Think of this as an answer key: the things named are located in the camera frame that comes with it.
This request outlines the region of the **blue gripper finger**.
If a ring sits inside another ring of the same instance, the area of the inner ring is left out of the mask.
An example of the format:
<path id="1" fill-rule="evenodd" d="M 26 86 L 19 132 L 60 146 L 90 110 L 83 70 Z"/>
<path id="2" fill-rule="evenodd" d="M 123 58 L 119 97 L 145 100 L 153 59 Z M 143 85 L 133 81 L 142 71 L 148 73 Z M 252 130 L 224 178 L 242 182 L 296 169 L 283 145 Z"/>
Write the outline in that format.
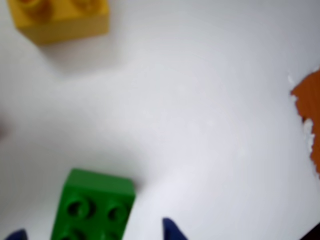
<path id="1" fill-rule="evenodd" d="M 188 240 L 172 219 L 164 218 L 162 224 L 164 240 Z"/>
<path id="2" fill-rule="evenodd" d="M 19 229 L 10 233 L 5 240 L 28 240 L 28 234 L 25 229 Z"/>

